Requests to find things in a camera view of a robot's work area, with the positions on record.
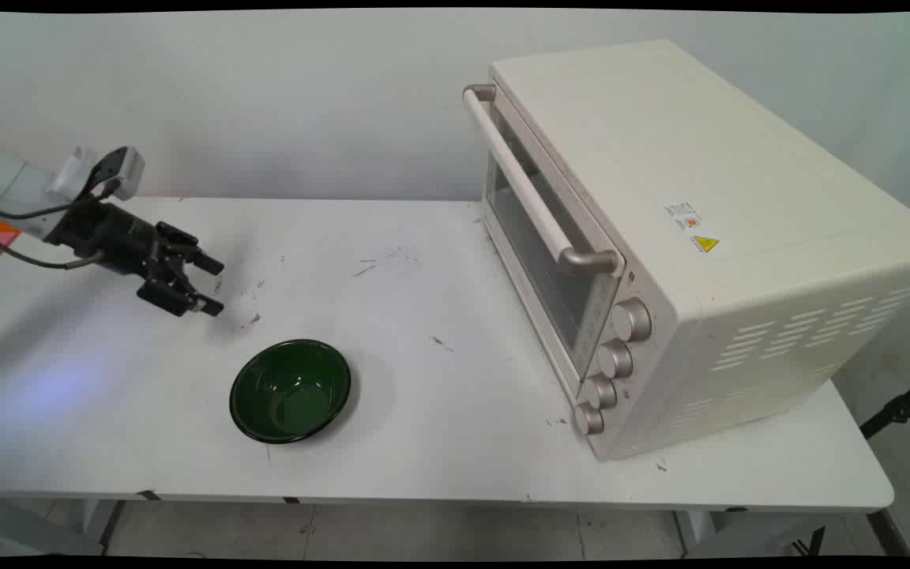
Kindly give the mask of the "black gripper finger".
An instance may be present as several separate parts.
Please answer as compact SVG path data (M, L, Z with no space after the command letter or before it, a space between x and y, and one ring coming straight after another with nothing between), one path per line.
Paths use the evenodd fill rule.
M224 264L206 254L198 245L198 238L166 222L156 223L160 251L168 257L178 257L182 262L194 264L212 275L221 275Z
M160 275L145 278L136 295L138 299L178 317L188 312L200 312L216 317L224 312L223 303L201 294L192 287L184 275L179 273L175 273L170 280L164 280Z

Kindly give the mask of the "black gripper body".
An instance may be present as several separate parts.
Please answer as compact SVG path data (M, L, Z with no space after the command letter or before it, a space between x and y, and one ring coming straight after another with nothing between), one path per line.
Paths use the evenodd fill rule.
M154 224L113 204L86 201L68 209L47 235L47 242L72 249L79 258L119 275L154 277L160 235Z

